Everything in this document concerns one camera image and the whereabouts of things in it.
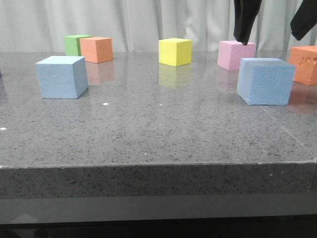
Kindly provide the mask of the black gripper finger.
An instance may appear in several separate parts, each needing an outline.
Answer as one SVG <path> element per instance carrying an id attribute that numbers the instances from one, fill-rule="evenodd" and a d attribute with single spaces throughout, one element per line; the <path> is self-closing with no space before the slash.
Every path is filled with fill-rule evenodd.
<path id="1" fill-rule="evenodd" d="M 317 0 L 303 0 L 290 23 L 291 33 L 300 41 L 316 23 Z"/>
<path id="2" fill-rule="evenodd" d="M 234 32 L 238 42 L 247 45 L 255 18 L 260 10 L 261 0 L 234 0 Z"/>

